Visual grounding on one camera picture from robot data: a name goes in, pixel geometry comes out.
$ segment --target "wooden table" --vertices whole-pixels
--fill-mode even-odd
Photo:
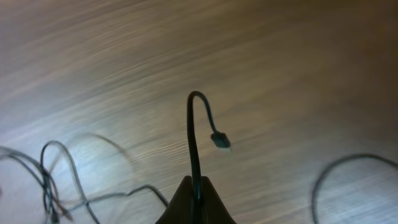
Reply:
[[[171,199],[190,174],[186,98],[200,90],[233,144],[214,147],[197,101],[202,173],[235,221],[310,223],[327,163],[398,160],[397,37],[393,0],[0,1],[0,144],[38,159],[48,140],[65,142],[89,197],[153,184]],[[67,163],[47,156],[61,199],[76,203]],[[397,177],[372,161],[339,168],[322,223],[397,223]],[[0,223],[42,223],[23,168],[1,162],[0,188]],[[149,192],[93,209],[137,224],[164,211]]]

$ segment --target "usb connector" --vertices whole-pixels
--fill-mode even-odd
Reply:
[[[225,133],[215,132],[210,138],[220,150],[231,151],[231,143]]]

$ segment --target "black cable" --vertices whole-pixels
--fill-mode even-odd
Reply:
[[[191,159],[191,168],[192,168],[193,198],[197,203],[200,203],[202,198],[201,174],[200,174],[200,162],[199,162],[199,155],[197,148],[197,140],[195,137],[195,125],[193,119],[193,99],[195,96],[201,98],[201,100],[204,102],[206,106],[207,116],[210,122],[211,129],[213,130],[214,133],[218,133],[218,131],[214,125],[209,102],[207,101],[204,94],[199,91],[191,92],[188,96],[188,103],[187,103],[187,137],[188,137],[189,155]]]
[[[75,206],[72,206],[72,208],[70,208],[68,210],[62,207],[57,196],[54,195],[53,189],[56,189],[55,182],[54,182],[52,176],[50,175],[50,173],[44,167],[44,153],[45,153],[45,150],[51,145],[58,146],[63,151],[63,153],[67,156],[68,163],[70,165],[71,170],[73,171],[73,177],[75,179],[75,183],[76,183],[76,186],[77,186],[79,194],[80,194],[81,202]],[[43,206],[44,206],[44,210],[46,213],[46,218],[44,221],[45,224],[47,224],[49,220],[50,220],[51,224],[59,223],[60,215],[57,213],[57,209],[56,209],[55,205],[57,205],[57,207],[61,210],[62,216],[69,215],[70,212],[72,212],[73,210],[76,210],[82,206],[85,206],[87,211],[89,212],[90,216],[92,217],[93,221],[95,223],[99,224],[100,222],[97,219],[94,212],[92,211],[92,209],[90,207],[90,203],[99,202],[99,201],[106,200],[108,198],[113,198],[113,197],[128,197],[128,196],[131,196],[132,194],[134,194],[138,191],[144,190],[144,189],[149,189],[149,190],[153,191],[156,194],[156,196],[159,198],[159,200],[166,207],[169,205],[167,199],[159,192],[159,190],[157,190],[154,186],[148,185],[148,184],[138,187],[138,188],[136,188],[130,192],[127,192],[127,193],[118,192],[118,193],[106,194],[106,195],[102,195],[99,197],[87,199],[85,192],[83,190],[83,187],[81,186],[81,182],[80,182],[78,172],[76,169],[76,165],[72,158],[72,155],[69,153],[69,150],[67,149],[67,147],[58,141],[49,141],[43,147],[43,149],[40,153],[40,162],[31,158],[27,154],[24,154],[23,152],[19,152],[15,149],[11,149],[8,147],[0,146],[0,151],[5,152],[4,154],[0,155],[0,161],[3,159],[12,159],[12,160],[16,161],[24,169],[26,169],[32,175],[32,177],[37,181],[37,183],[41,186],[41,188],[43,190]],[[29,162],[31,165],[33,165],[36,168],[37,172],[41,175],[42,180],[40,179],[39,175],[37,175],[27,165],[27,163],[24,160],[26,162]]]
[[[312,217],[312,222],[314,224],[320,223],[318,217],[318,196],[319,196],[319,191],[326,178],[338,166],[358,159],[374,159],[376,161],[388,164],[398,170],[398,163],[374,154],[355,154],[351,156],[346,156],[327,165],[318,176],[317,181],[315,182],[315,185],[313,186],[311,192],[311,217]]]

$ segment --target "curved cable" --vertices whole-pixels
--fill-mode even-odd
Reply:
[[[366,154],[366,153],[346,156],[346,157],[338,159],[337,161],[334,161],[331,164],[327,165],[322,170],[321,174],[318,176],[318,179],[315,182],[315,185],[313,186],[313,189],[311,192],[311,217],[312,217],[312,222],[314,224],[320,223],[319,217],[318,217],[318,196],[319,196],[319,191],[320,191],[324,181],[326,180],[326,178],[338,166],[340,166],[344,163],[347,163],[347,162],[358,160],[358,159],[374,159],[376,161],[388,164],[398,170],[398,163],[391,161],[389,159],[383,158],[381,156],[377,156],[374,154]]]
[[[201,173],[200,173],[200,162],[198,155],[197,140],[195,137],[195,125],[193,119],[193,99],[195,96],[201,98],[206,106],[207,116],[210,122],[211,129],[214,133],[217,133],[217,129],[214,125],[213,116],[211,115],[210,105],[203,93],[199,91],[193,91],[188,96],[187,103],[187,137],[189,146],[189,155],[191,159],[192,168],[192,185],[193,185],[193,198],[196,202],[200,202],[202,198],[201,189]]]

